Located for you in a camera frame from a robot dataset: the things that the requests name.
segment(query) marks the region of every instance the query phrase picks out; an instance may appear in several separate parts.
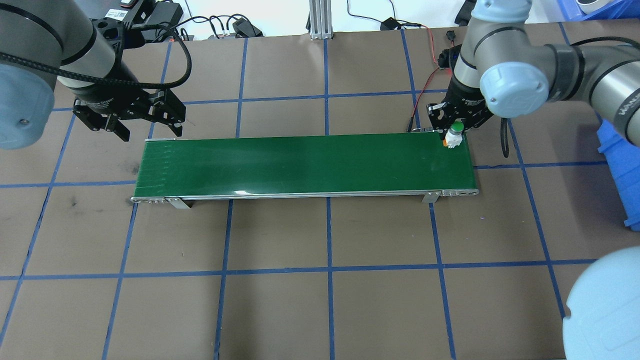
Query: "conveyor belt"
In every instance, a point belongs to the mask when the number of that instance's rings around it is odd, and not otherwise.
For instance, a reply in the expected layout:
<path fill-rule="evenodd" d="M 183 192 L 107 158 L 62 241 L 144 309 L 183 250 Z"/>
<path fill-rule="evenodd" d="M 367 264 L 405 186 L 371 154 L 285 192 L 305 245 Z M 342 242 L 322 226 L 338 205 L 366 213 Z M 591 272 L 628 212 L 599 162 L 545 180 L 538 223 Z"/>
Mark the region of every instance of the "conveyor belt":
<path fill-rule="evenodd" d="M 436 133 L 150 140 L 134 202 L 478 193 L 467 141 Z"/>

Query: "black cable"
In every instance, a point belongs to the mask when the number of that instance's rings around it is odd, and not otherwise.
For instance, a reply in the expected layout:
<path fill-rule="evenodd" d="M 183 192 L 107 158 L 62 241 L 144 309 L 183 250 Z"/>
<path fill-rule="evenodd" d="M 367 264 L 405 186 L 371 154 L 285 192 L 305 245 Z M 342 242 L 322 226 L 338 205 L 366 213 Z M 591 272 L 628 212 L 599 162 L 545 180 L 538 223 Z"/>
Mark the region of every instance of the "black cable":
<path fill-rule="evenodd" d="M 410 21 L 407 21 L 407 20 L 400 20 L 400 19 L 396 19 L 396 21 L 403 22 L 404 24 L 402 24 L 402 26 L 411 26 L 411 27 L 414 27 L 414 28 L 421 28 L 421 27 L 424 26 L 424 25 L 420 24 L 419 22 L 410 22 Z"/>
<path fill-rule="evenodd" d="M 218 20 L 218 22 L 220 23 L 220 29 L 222 29 L 222 32 L 224 32 L 225 31 L 225 26 L 222 24 L 222 20 L 220 20 L 220 16 L 211 15 L 209 17 L 209 20 L 213 20 L 213 19 Z"/>
<path fill-rule="evenodd" d="M 393 9 L 394 11 L 394 19 L 396 18 L 396 6 L 394 5 L 393 0 L 389 0 L 389 2 L 391 3 L 391 9 Z"/>
<path fill-rule="evenodd" d="M 187 5 L 187 11 L 189 11 L 189 17 L 193 17 L 193 14 L 191 13 L 191 8 L 189 7 L 189 1 L 184 0 L 184 3 Z"/>
<path fill-rule="evenodd" d="M 213 30 L 213 34 L 214 34 L 214 35 L 216 35 L 216 38 L 220 38 L 220 37 L 218 36 L 218 32 L 216 31 L 216 27 L 213 25 L 213 22 L 211 21 L 211 19 L 210 19 L 210 18 L 208 18 L 208 17 L 204 17 L 204 16 L 194 16 L 194 17 L 190 17 L 190 18 L 186 19 L 185 21 L 179 22 L 177 25 L 174 25 L 174 26 L 172 26 L 172 27 L 168 28 L 168 29 L 166 30 L 166 32 L 174 31 L 174 30 L 176 30 L 179 26 L 185 25 L 185 24 L 186 24 L 187 22 L 189 22 L 189 21 L 194 21 L 194 22 L 196 22 L 196 23 L 198 23 L 198 24 L 201 24 L 201 23 L 203 23 L 203 22 L 208 22 L 208 23 L 209 23 L 209 25 L 211 26 L 211 29 Z M 160 38 L 161 38 L 161 37 L 163 37 L 163 36 L 164 36 L 164 34 L 160 35 L 159 37 L 156 37 L 156 39 L 155 39 L 154 41 L 152 41 L 152 42 L 157 42 L 157 41 L 158 41 L 158 40 L 160 40 Z"/>
<path fill-rule="evenodd" d="M 182 36 L 184 41 L 189 41 L 189 33 L 185 28 L 180 29 L 180 36 Z"/>
<path fill-rule="evenodd" d="M 623 38 L 623 37 L 597 37 L 597 38 L 589 38 L 586 40 L 581 40 L 578 42 L 574 42 L 573 44 L 571 44 L 572 46 L 577 46 L 577 45 L 584 45 L 584 44 L 589 44 L 592 42 L 600 42 L 600 41 L 617 41 L 617 42 L 624 42 L 627 43 L 633 47 L 635 47 L 636 49 L 640 50 L 640 42 L 637 42 L 635 40 L 629 39 L 629 38 Z"/>
<path fill-rule="evenodd" d="M 500 146 L 502 147 L 502 155 L 505 158 L 509 157 L 509 119 L 500 119 Z"/>
<path fill-rule="evenodd" d="M 354 14 L 352 14 L 352 13 L 351 13 L 351 10 L 349 9 L 349 0 L 347 0 L 347 13 L 348 13 L 349 15 L 353 16 L 353 17 L 359 17 L 359 18 L 362 18 L 362 19 L 369 19 L 369 20 L 377 21 L 377 22 L 379 22 L 380 24 L 382 24 L 382 21 L 380 21 L 380 20 L 378 20 L 378 19 L 374 19 L 374 18 L 372 18 L 372 17 L 368 17 L 368 16 L 362 16 L 362 15 L 354 15 Z"/>
<path fill-rule="evenodd" d="M 163 26 L 163 25 L 146 25 L 146 26 L 141 26 L 139 28 L 136 28 L 135 26 L 133 27 L 136 30 L 153 30 L 156 29 L 158 26 L 161 26 L 164 29 L 168 29 L 167 26 Z M 35 70 L 39 70 L 42 72 L 48 72 L 49 74 L 53 74 L 56 76 L 61 76 L 63 78 L 68 78 L 68 79 L 73 79 L 73 80 L 78 80 L 78 81 L 85 81 L 87 83 L 95 83 L 95 84 L 99 84 L 99 85 L 106 85 L 106 86 L 118 86 L 118 87 L 126 87 L 126 88 L 141 88 L 141 89 L 168 89 L 168 88 L 175 88 L 177 86 L 180 86 L 182 84 L 184 84 L 187 79 L 189 79 L 189 76 L 191 75 L 191 69 L 192 69 L 192 62 L 191 62 L 191 55 L 189 54 L 189 50 L 187 49 L 186 45 L 184 45 L 184 42 L 182 41 L 182 39 L 180 38 L 179 34 L 177 32 L 175 32 L 176 35 L 176 40 L 178 41 L 178 44 L 180 44 L 180 47 L 182 48 L 182 51 L 184 51 L 184 56 L 187 59 L 187 69 L 184 72 L 184 75 L 182 75 L 182 77 L 176 81 L 172 81 L 171 83 L 164 83 L 164 84 L 160 84 L 160 83 L 140 83 L 137 81 L 129 81 L 129 80 L 121 80 L 121 79 L 105 79 L 105 78 L 96 78 L 95 76 L 89 76 L 89 75 L 84 75 L 84 74 L 78 74 L 76 72 L 71 72 L 71 71 L 66 71 L 66 70 L 62 70 L 62 69 L 58 69 L 56 67 L 53 66 L 49 66 L 43 63 L 39 63 L 37 61 L 33 61 L 33 60 L 29 60 L 29 59 L 25 59 L 25 58 L 21 58 L 20 56 L 15 56 L 15 55 L 11 55 L 11 54 L 7 54 L 7 53 L 3 53 L 0 51 L 0 60 L 3 61 L 8 61 L 10 63 L 14 63 L 17 65 L 22 65 L 24 67 L 29 67 L 31 69 L 35 69 Z"/>

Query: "power adapter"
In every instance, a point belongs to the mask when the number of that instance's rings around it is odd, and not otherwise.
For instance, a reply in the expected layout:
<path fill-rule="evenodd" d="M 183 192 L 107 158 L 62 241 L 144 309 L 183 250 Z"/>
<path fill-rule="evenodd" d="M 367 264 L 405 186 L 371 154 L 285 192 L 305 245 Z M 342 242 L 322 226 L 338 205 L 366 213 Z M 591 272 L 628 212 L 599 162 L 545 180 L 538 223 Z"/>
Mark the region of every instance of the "power adapter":
<path fill-rule="evenodd" d="M 402 25 L 392 17 L 380 23 L 381 30 L 395 30 L 399 29 L 401 26 Z"/>
<path fill-rule="evenodd" d="M 233 23 L 237 38 L 255 38 L 264 36 L 260 29 L 256 28 L 244 18 L 240 18 Z"/>

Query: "blue bin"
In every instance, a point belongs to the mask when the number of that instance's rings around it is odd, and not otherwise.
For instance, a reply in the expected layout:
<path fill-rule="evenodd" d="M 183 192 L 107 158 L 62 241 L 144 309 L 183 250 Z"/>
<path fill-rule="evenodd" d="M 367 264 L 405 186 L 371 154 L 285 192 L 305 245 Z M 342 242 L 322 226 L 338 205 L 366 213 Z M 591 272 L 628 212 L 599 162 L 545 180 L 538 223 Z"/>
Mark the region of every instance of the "blue bin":
<path fill-rule="evenodd" d="M 585 15 L 575 0 L 558 0 L 564 17 L 569 21 L 631 19 L 640 17 L 640 1 L 614 0 L 602 8 Z"/>
<path fill-rule="evenodd" d="M 640 148 L 620 136 L 606 120 L 598 130 L 598 138 L 602 144 L 598 151 L 607 158 L 609 170 L 629 217 L 625 225 L 633 231 L 640 231 Z"/>

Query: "blue grid line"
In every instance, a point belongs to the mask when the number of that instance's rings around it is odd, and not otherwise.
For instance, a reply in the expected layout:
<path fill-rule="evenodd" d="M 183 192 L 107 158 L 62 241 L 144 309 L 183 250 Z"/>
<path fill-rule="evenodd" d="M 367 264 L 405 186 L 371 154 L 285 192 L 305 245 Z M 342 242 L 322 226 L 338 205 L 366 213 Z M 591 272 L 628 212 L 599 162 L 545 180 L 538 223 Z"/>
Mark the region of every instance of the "blue grid line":
<path fill-rule="evenodd" d="M 246 68 L 246 50 L 248 47 L 249 41 L 248 38 L 244 39 L 244 47 L 242 51 L 242 67 L 240 69 L 240 90 L 238 91 L 238 111 L 236 118 L 236 138 L 240 137 L 240 121 L 242 119 L 242 103 L 243 93 L 244 93 L 244 70 Z"/>
<path fill-rule="evenodd" d="M 489 165 L 476 165 L 476 166 L 474 166 L 474 169 L 476 169 L 476 170 L 493 170 L 493 169 L 498 169 L 498 168 L 520 168 L 520 165 L 518 165 L 518 164 L 502 164 L 502 165 L 495 165 L 495 166 L 489 166 Z"/>
<path fill-rule="evenodd" d="M 247 270 L 227 270 L 227 275 L 259 275 L 259 274 L 297 274 L 301 272 L 327 272 L 326 266 L 317 266 L 310 268 L 266 268 L 266 269 L 247 269 Z"/>
<path fill-rule="evenodd" d="M 173 42 L 169 42 L 169 45 L 166 47 L 166 54 L 164 55 L 164 67 L 162 69 L 162 74 L 160 75 L 160 83 L 164 83 L 164 78 L 166 77 L 166 70 L 169 67 L 169 57 L 171 56 L 171 48 Z M 156 128 L 156 123 L 152 122 L 151 126 L 149 126 L 149 134 L 147 135 L 148 139 L 154 137 L 154 129 Z"/>
<path fill-rule="evenodd" d="M 593 264 L 597 259 L 552 260 L 553 265 Z"/>
<path fill-rule="evenodd" d="M 329 47 L 328 40 L 323 39 L 324 65 L 324 134 L 329 135 Z"/>
<path fill-rule="evenodd" d="M 591 264 L 597 259 L 564 259 L 552 260 L 553 265 L 579 265 Z M 440 267 L 445 269 L 453 268 L 504 268 L 518 266 L 546 266 L 546 260 L 538 261 L 502 261 L 488 263 L 443 263 L 438 264 L 397 264 L 397 265 L 351 265 L 331 267 L 332 272 L 364 272 L 364 271 L 395 271 L 395 270 L 434 270 Z M 305 267 L 305 268 L 262 268 L 245 270 L 226 270 L 227 276 L 235 275 L 259 275 L 259 274 L 298 274 L 298 273 L 318 273 L 328 272 L 327 266 Z M 126 272 L 122 274 L 128 278 L 146 277 L 192 277 L 192 276 L 217 276 L 222 275 L 222 270 L 195 270 L 182 272 Z M 53 275 L 25 275 L 22 279 L 30 280 L 64 280 L 64 279 L 117 279 L 120 274 L 53 274 Z M 0 276 L 0 281 L 11 281 L 19 279 L 18 275 Z"/>
<path fill-rule="evenodd" d="M 411 58 L 409 57 L 409 47 L 406 44 L 406 36 L 404 35 L 404 29 L 400 29 L 400 35 L 402 36 L 402 46 L 404 48 L 404 57 L 406 58 L 406 67 L 409 70 L 409 82 L 411 83 L 411 97 L 413 98 L 413 106 L 416 103 L 415 97 L 415 82 L 413 81 L 413 69 L 411 68 Z M 415 125 L 417 128 L 421 128 L 420 114 L 415 112 Z"/>
<path fill-rule="evenodd" d="M 53 170 L 53 174 L 51 175 L 51 181 L 49 182 L 49 188 L 47 189 L 47 195 L 44 198 L 42 203 L 42 209 L 40 210 L 40 215 L 38 216 L 38 221 L 36 222 L 36 226 L 33 229 L 33 235 L 31 237 L 31 241 L 29 242 L 29 248 L 27 250 L 27 256 L 24 259 L 22 264 L 22 270 L 20 272 L 20 276 L 18 278 L 18 283 L 15 285 L 15 290 L 13 291 L 13 297 L 11 299 L 11 303 L 9 305 L 9 310 L 6 312 L 6 317 L 4 318 L 4 324 L 2 326 L 2 331 L 0 332 L 0 347 L 2 347 L 2 343 L 4 341 L 4 336 L 6 335 L 7 328 L 9 326 L 9 321 L 11 320 L 11 315 L 13 314 L 13 309 L 15 308 L 15 303 L 18 299 L 18 294 L 20 293 L 20 289 L 22 288 L 22 282 L 24 281 L 24 276 L 27 272 L 27 267 L 29 266 L 29 261 L 31 260 L 31 255 L 33 254 L 33 248 L 36 245 L 36 239 L 38 238 L 38 233 L 40 232 L 40 226 L 42 225 L 42 219 L 44 217 L 44 213 L 47 210 L 47 205 L 49 203 L 49 198 L 51 197 L 51 191 L 53 190 L 53 183 L 56 181 L 56 177 L 58 176 L 58 171 L 60 170 L 60 165 L 62 164 L 62 157 L 65 155 L 65 150 L 67 149 L 67 144 L 69 143 L 69 137 L 71 136 L 71 130 L 73 129 L 74 122 L 76 116 L 71 115 L 71 121 L 69 122 L 69 126 L 67 128 L 67 133 L 65 135 L 65 139 L 62 143 L 62 147 L 60 149 L 60 154 L 58 155 L 58 160 L 56 162 L 56 167 Z"/>
<path fill-rule="evenodd" d="M 540 164 L 524 164 L 525 168 L 536 167 L 577 167 L 577 166 L 594 166 L 594 165 L 606 165 L 606 161 L 570 161 L 564 163 L 540 163 Z"/>
<path fill-rule="evenodd" d="M 214 340 L 213 359 L 220 358 L 220 339 L 222 338 L 222 314 L 225 305 L 225 287 L 227 285 L 227 268 L 229 263 L 229 246 L 231 244 L 231 219 L 234 212 L 234 201 L 229 200 L 227 209 L 227 230 L 225 233 L 225 250 L 222 255 L 222 271 L 220 277 L 220 297 L 218 298 L 218 314 L 216 317 L 216 338 Z"/>
<path fill-rule="evenodd" d="M 54 183 L 54 187 L 65 186 L 116 186 L 116 185 L 133 185 L 135 180 L 123 180 L 123 181 L 86 181 L 80 183 Z"/>
<path fill-rule="evenodd" d="M 331 228 L 331 198 L 328 197 L 326 198 L 326 274 L 329 305 L 329 359 L 335 360 L 335 327 L 333 326 L 333 235 Z"/>
<path fill-rule="evenodd" d="M 0 189 L 13 189 L 13 188 L 47 188 L 50 184 L 48 183 L 37 183 L 37 184 L 4 184 L 0 185 Z"/>
<path fill-rule="evenodd" d="M 560 27 L 560 31 L 562 31 L 562 37 L 564 38 L 564 42 L 566 42 L 567 45 L 571 45 L 571 42 L 569 41 L 569 37 L 566 35 L 566 30 L 564 29 L 564 25 L 562 25 L 562 22 L 558 22 L 558 26 Z"/>
<path fill-rule="evenodd" d="M 120 274 L 25 275 L 24 280 L 117 279 Z"/>
<path fill-rule="evenodd" d="M 520 146 L 518 144 L 518 138 L 516 137 L 516 131 L 513 127 L 513 123 L 511 119 L 508 120 L 509 130 L 511 131 L 511 139 L 513 140 L 513 147 L 516 149 L 516 153 L 518 154 L 518 162 L 521 165 L 522 169 L 522 177 L 524 178 L 524 184 L 527 188 L 527 194 L 529 196 L 529 202 L 531 203 L 531 210 L 533 211 L 533 217 L 536 221 L 536 227 L 538 228 L 538 235 L 540 236 L 540 245 L 542 246 L 542 251 L 545 253 L 545 259 L 547 260 L 547 268 L 549 269 L 549 276 L 551 278 L 551 285 L 554 288 L 554 293 L 556 294 L 556 302 L 558 305 L 558 310 L 560 312 L 560 317 L 564 318 L 564 304 L 562 301 L 562 296 L 560 295 L 560 288 L 557 283 L 556 273 L 554 271 L 553 263 L 551 262 L 551 255 L 549 254 L 549 249 L 547 247 L 547 240 L 545 239 L 545 233 L 542 229 L 542 223 L 540 222 L 540 214 L 538 214 L 538 207 L 536 206 L 536 200 L 533 196 L 533 191 L 531 190 L 531 183 L 529 182 L 529 176 L 527 175 L 527 168 L 524 166 L 524 161 L 522 160 L 522 152 L 520 152 Z"/>
<path fill-rule="evenodd" d="M 281 100 L 307 100 L 307 99 L 324 99 L 325 95 L 296 95 L 296 96 L 276 96 L 276 97 L 250 97 L 243 99 L 246 102 L 256 101 L 281 101 Z"/>
<path fill-rule="evenodd" d="M 185 105 L 198 105 L 198 104 L 221 104 L 224 102 L 238 102 L 238 99 L 183 101 L 182 103 Z"/>
<path fill-rule="evenodd" d="M 538 261 L 501 261 L 496 263 L 453 263 L 443 264 L 445 269 L 463 269 L 463 268 L 511 268 L 516 266 L 545 266 L 547 262 Z"/>
<path fill-rule="evenodd" d="M 440 239 L 438 238 L 438 226 L 436 224 L 436 211 L 433 203 L 429 203 L 429 215 L 431 216 L 431 230 L 433 231 L 433 244 L 436 250 L 436 260 L 438 261 L 438 276 L 440 278 L 440 292 L 442 293 L 442 307 L 444 309 L 444 320 L 447 325 L 447 337 L 449 338 L 449 352 L 451 359 L 456 360 L 456 345 L 453 341 L 453 328 L 451 326 L 451 313 L 449 311 L 449 297 L 447 296 L 447 284 L 444 279 L 444 265 L 442 254 L 440 253 Z"/>
<path fill-rule="evenodd" d="M 127 239 L 125 241 L 124 250 L 122 251 L 122 261 L 120 262 L 120 273 L 118 274 L 118 284 L 116 284 L 116 292 L 113 295 L 113 305 L 111 306 L 111 315 L 109 316 L 109 325 L 107 326 L 107 335 L 104 338 L 104 346 L 102 348 L 102 360 L 107 359 L 109 353 L 109 344 L 111 343 L 111 334 L 113 333 L 113 323 L 116 319 L 118 311 L 118 303 L 120 301 L 120 290 L 122 289 L 122 281 L 124 279 L 124 270 L 127 266 L 127 258 L 129 256 L 129 246 L 131 245 L 131 236 L 133 235 L 133 227 L 136 222 L 136 214 L 138 212 L 138 204 L 133 204 L 131 209 L 131 218 L 129 219 L 129 228 L 127 230 Z"/>

